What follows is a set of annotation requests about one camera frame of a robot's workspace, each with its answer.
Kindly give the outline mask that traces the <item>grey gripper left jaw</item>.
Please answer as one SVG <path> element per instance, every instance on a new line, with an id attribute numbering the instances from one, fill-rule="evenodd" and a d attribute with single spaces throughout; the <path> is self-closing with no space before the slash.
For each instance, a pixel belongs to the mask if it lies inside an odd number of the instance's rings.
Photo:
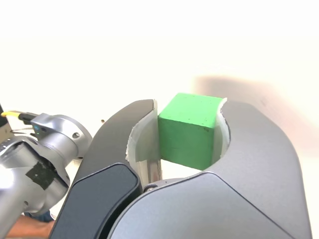
<path id="1" fill-rule="evenodd" d="M 161 178 L 157 102 L 135 101 L 95 134 L 50 237 L 105 239 L 143 188 Z"/>

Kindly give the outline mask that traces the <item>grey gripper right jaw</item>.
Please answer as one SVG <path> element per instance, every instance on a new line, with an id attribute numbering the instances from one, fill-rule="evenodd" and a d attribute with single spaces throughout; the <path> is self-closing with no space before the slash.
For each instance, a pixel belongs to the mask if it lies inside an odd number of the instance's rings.
<path id="1" fill-rule="evenodd" d="M 285 133 L 252 105 L 221 109 L 230 136 L 204 171 L 156 187 L 116 220 L 111 239 L 309 239 L 297 153 Z"/>

